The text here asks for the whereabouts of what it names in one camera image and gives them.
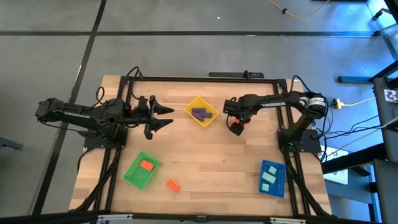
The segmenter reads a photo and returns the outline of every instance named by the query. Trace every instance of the yellow bowl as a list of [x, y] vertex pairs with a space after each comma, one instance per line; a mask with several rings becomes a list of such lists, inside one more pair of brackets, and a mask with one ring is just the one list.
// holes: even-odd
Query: yellow bowl
[[[213, 116], [211, 118], [205, 118], [204, 121], [200, 121], [198, 120], [196, 117], [194, 117], [191, 112], [192, 112], [192, 108], [206, 108], [206, 112], [207, 113], [212, 113]], [[211, 121], [213, 121], [217, 115], [218, 115], [218, 111], [216, 109], [214, 109], [214, 107], [212, 107], [210, 104], [208, 104], [204, 99], [202, 99], [200, 96], [197, 96], [186, 108], [185, 111], [196, 121], [198, 121], [198, 123], [200, 125], [202, 125], [204, 128], [207, 127]]]

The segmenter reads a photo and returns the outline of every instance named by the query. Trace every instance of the red lego brick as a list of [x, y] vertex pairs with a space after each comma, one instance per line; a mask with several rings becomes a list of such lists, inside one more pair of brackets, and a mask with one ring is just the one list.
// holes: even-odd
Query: red lego brick
[[152, 169], [154, 168], [154, 165], [151, 164], [150, 162], [146, 161], [146, 160], [141, 160], [140, 166], [142, 168], [145, 168], [149, 171], [152, 171]]
[[174, 180], [168, 180], [168, 181], [166, 182], [166, 185], [167, 185], [170, 189], [172, 189], [175, 193], [177, 193], [177, 192], [180, 190], [180, 186], [179, 186], [176, 182], [174, 182]]

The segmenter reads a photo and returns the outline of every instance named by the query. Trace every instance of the wooden table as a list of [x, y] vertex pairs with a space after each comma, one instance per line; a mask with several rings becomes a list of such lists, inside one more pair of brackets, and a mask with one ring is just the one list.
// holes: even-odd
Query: wooden table
[[[119, 80], [120, 76], [104, 76], [104, 100], [116, 97]], [[302, 91], [301, 83], [297, 82], [295, 89]], [[240, 136], [226, 128], [226, 114], [222, 113], [224, 100], [248, 93], [271, 95], [274, 91], [271, 84], [263, 83], [135, 82], [134, 94], [147, 98], [155, 95], [160, 104], [175, 110], [157, 117], [172, 118], [174, 122], [155, 133], [151, 141], [144, 137], [143, 125], [129, 130], [121, 153], [111, 211], [292, 216], [287, 183], [284, 198], [258, 192], [261, 161], [284, 163], [277, 142], [276, 109], [260, 110]], [[184, 110], [196, 96], [219, 111], [206, 128]], [[300, 113], [292, 111], [297, 120]], [[123, 179], [140, 151], [160, 161], [160, 167], [144, 190]], [[95, 149], [82, 159], [70, 208], [79, 206], [97, 184], [103, 155], [103, 149]], [[311, 153], [300, 155], [308, 189], [323, 209], [331, 213], [319, 161]], [[180, 184], [179, 193], [166, 187], [168, 179]], [[107, 189], [105, 186], [100, 208], [104, 208]], [[298, 209], [303, 213], [300, 191], [297, 186], [295, 189]]]

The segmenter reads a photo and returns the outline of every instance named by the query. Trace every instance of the white cable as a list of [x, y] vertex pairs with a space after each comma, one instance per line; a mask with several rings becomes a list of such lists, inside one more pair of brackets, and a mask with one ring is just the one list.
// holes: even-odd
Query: white cable
[[[386, 123], [385, 125], [381, 126], [380, 129], [385, 128], [387, 125], [393, 123], [393, 122], [396, 121], [397, 119], [398, 119], [398, 117], [396, 117], [396, 118], [390, 120], [388, 123]], [[365, 134], [364, 136], [359, 137], [359, 138], [355, 139], [354, 141], [351, 141], [351, 142], [345, 144], [344, 146], [340, 147], [339, 149], [337, 149], [336, 151], [332, 152], [330, 155], [327, 155], [327, 156], [329, 157], [329, 156], [333, 155], [334, 153], [336, 153], [336, 152], [338, 152], [338, 151], [344, 149], [346, 146], [349, 146], [350, 144], [352, 144], [352, 143], [354, 143], [354, 142], [356, 142], [356, 141], [358, 141], [358, 140], [360, 140], [360, 139], [362, 139], [362, 138], [365, 138], [366, 136], [369, 136], [369, 135], [375, 133], [376, 131], [378, 131], [378, 130], [380, 130], [380, 129], [374, 130], [374, 131], [372, 131], [371, 133], [367, 133], [367, 134]]]
[[350, 104], [350, 105], [347, 105], [347, 104], [344, 104], [343, 102], [341, 102], [341, 105], [342, 106], [355, 106], [355, 105], [358, 105], [358, 104], [360, 104], [360, 103], [363, 103], [363, 102], [366, 102], [366, 101], [368, 101], [368, 100], [371, 100], [371, 99], [373, 99], [374, 98], [374, 96], [372, 96], [372, 97], [370, 97], [370, 98], [368, 98], [368, 99], [366, 99], [366, 100], [363, 100], [363, 101], [359, 101], [359, 102], [356, 102], [356, 103], [352, 103], [352, 104]]

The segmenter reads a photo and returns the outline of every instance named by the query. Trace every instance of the concrete floor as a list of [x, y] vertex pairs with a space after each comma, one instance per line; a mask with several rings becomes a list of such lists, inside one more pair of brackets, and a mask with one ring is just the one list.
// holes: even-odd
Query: concrete floor
[[[1, 0], [0, 31], [91, 30], [100, 2]], [[309, 0], [279, 3], [296, 14], [322, 4]], [[379, 29], [371, 20], [372, 12], [381, 5], [380, 0], [368, 5], [333, 2], [313, 16], [296, 19], [260, 0], [112, 0], [106, 4], [99, 30], [372, 31]], [[388, 16], [384, 20], [391, 22]], [[68, 100], [87, 41], [88, 37], [0, 36], [0, 136], [25, 144], [20, 151], [0, 150], [0, 217], [30, 213], [56, 135], [55, 129], [35, 121], [37, 103], [50, 97]], [[204, 77], [208, 72], [243, 70], [263, 72], [267, 78], [296, 74], [314, 91], [351, 103], [370, 97], [371, 86], [337, 84], [335, 78], [372, 76], [392, 62], [380, 37], [97, 37], [76, 103], [91, 105], [103, 75], [124, 75], [135, 65], [146, 76]], [[332, 130], [349, 129], [376, 114], [374, 100], [335, 111]], [[376, 123], [375, 119], [365, 126]], [[340, 147], [360, 135], [333, 139], [328, 144]], [[374, 137], [362, 139], [347, 150], [357, 151], [382, 141], [380, 133]], [[82, 137], [67, 133], [44, 213], [67, 211], [82, 145]], [[330, 200], [333, 213], [339, 217], [369, 219], [363, 203], [332, 196]]]

